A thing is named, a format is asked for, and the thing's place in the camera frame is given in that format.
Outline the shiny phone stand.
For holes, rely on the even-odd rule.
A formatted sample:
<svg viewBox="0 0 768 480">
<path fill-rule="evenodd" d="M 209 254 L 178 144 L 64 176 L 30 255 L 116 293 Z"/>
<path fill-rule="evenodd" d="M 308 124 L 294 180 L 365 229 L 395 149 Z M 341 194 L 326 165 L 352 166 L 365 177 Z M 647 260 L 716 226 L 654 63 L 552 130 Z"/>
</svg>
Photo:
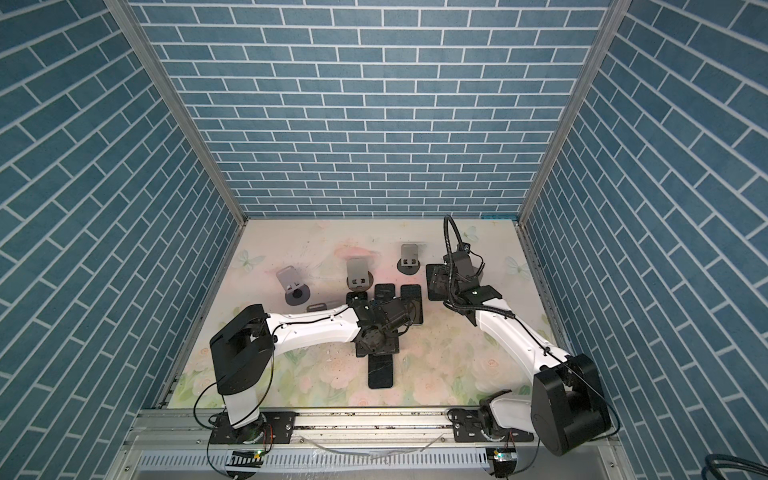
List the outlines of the shiny phone stand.
<svg viewBox="0 0 768 480">
<path fill-rule="evenodd" d="M 427 296 L 430 301 L 449 299 L 448 276 L 448 266 L 445 264 L 428 264 L 426 266 Z"/>
<path fill-rule="evenodd" d="M 400 287 L 400 298 L 406 306 L 413 325 L 424 322 L 422 288 L 418 284 L 406 284 Z"/>
<path fill-rule="evenodd" d="M 394 385 L 393 356 L 368 356 L 368 387 L 372 390 L 389 389 Z"/>
</svg>

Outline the black phone stand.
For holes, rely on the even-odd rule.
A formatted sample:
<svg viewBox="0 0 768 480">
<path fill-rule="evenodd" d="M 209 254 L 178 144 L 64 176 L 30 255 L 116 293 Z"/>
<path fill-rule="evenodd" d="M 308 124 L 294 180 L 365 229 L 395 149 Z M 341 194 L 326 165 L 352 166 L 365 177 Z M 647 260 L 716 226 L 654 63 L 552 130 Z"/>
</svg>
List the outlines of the black phone stand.
<svg viewBox="0 0 768 480">
<path fill-rule="evenodd" d="M 393 300 L 396 294 L 396 286 L 393 283 L 380 283 L 374 287 L 375 300 L 386 303 Z"/>
<path fill-rule="evenodd" d="M 346 298 L 345 298 L 345 303 L 348 306 L 365 304 L 367 301 L 368 301 L 368 293 L 366 291 L 363 291 L 363 292 L 349 291 L 346 294 Z"/>
</svg>

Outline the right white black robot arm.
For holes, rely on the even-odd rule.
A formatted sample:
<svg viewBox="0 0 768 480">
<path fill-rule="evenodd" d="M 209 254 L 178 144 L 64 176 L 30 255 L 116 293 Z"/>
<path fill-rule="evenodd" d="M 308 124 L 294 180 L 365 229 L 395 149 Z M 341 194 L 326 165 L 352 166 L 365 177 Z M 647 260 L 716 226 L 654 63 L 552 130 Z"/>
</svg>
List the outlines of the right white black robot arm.
<svg viewBox="0 0 768 480">
<path fill-rule="evenodd" d="M 485 435 L 496 439 L 510 431 L 527 432 L 562 456 L 618 433 L 620 423 L 611 419 L 615 412 L 590 357 L 572 355 L 535 332 L 491 286 L 459 287 L 446 265 L 428 265 L 426 276 L 430 300 L 467 317 L 530 377 L 528 396 L 503 390 L 480 401 Z"/>
</svg>

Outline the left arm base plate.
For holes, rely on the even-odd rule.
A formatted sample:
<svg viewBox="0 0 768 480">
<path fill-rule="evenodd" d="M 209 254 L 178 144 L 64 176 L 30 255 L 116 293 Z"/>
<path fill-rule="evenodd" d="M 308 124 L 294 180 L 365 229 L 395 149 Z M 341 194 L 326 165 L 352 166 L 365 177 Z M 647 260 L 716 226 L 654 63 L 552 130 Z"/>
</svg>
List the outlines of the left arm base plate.
<svg viewBox="0 0 768 480">
<path fill-rule="evenodd" d="M 297 414 L 292 411 L 261 412 L 255 422 L 243 427 L 232 427 L 227 413 L 216 416 L 210 443 L 213 445 L 289 444 Z"/>
</svg>

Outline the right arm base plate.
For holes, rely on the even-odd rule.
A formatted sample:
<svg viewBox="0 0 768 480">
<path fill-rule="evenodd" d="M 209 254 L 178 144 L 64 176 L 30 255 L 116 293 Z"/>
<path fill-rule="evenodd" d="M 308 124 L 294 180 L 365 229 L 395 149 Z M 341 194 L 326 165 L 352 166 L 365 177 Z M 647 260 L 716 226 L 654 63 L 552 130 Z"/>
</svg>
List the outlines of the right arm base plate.
<svg viewBox="0 0 768 480">
<path fill-rule="evenodd" d="M 454 441 L 457 443 L 517 443 L 533 442 L 532 433 L 514 429 L 502 428 L 493 420 L 490 411 L 484 408 L 450 408 L 446 418 L 451 424 Z"/>
</svg>

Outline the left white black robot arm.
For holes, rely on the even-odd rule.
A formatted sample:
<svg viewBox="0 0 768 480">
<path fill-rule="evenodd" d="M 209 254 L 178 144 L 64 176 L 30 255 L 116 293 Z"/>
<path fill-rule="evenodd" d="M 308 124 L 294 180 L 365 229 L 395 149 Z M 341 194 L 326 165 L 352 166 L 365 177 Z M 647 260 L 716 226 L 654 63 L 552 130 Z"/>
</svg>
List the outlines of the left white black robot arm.
<svg viewBox="0 0 768 480">
<path fill-rule="evenodd" d="M 215 381 L 225 411 L 218 414 L 211 431 L 214 445 L 287 443 L 289 432 L 276 433 L 279 425 L 292 428 L 289 413 L 266 415 L 261 407 L 265 392 L 257 383 L 265 371 L 274 378 L 276 357 L 293 350 L 327 343 L 352 343 L 355 355 L 368 360 L 368 387 L 394 386 L 393 356 L 399 338 L 411 326 L 423 323 L 422 298 L 377 297 L 351 294 L 344 306 L 304 314 L 267 313 L 263 306 L 246 307 L 210 340 Z"/>
</svg>

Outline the grey phone stand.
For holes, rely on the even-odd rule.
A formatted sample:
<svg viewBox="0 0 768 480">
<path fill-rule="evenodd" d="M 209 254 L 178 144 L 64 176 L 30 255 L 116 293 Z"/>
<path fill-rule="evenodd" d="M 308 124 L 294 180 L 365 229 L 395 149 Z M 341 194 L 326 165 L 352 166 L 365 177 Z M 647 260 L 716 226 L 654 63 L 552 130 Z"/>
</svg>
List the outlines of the grey phone stand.
<svg viewBox="0 0 768 480">
<path fill-rule="evenodd" d="M 421 266 L 418 256 L 419 248 L 414 243 L 401 245 L 400 258 L 397 262 L 397 270 L 407 276 L 415 275 Z"/>
<path fill-rule="evenodd" d="M 289 306 L 299 306 L 310 299 L 311 290 L 294 266 L 277 271 L 276 278 L 283 288 L 284 300 Z"/>
</svg>

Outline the black phone back stand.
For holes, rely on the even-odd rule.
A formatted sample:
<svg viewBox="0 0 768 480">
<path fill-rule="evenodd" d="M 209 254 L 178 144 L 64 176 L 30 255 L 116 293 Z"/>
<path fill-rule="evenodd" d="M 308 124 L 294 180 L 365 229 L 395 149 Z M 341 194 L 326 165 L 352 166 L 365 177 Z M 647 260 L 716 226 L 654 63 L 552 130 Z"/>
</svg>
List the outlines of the black phone back stand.
<svg viewBox="0 0 768 480">
<path fill-rule="evenodd" d="M 345 303 L 348 306 L 365 304 L 367 301 L 368 301 L 368 293 L 366 291 L 363 291 L 363 292 L 349 291 L 346 294 L 346 298 L 345 298 Z"/>
</svg>

